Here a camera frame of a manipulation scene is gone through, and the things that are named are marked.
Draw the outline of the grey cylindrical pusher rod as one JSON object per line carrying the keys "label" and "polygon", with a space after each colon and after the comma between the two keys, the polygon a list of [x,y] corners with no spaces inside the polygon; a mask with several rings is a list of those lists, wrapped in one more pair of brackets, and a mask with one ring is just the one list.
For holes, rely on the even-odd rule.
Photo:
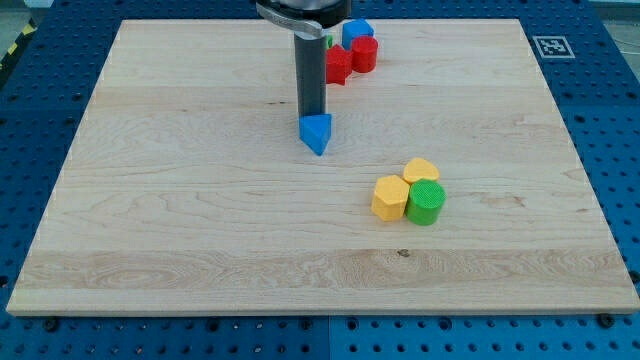
{"label": "grey cylindrical pusher rod", "polygon": [[326,109],[326,38],[294,33],[298,113],[323,114]]}

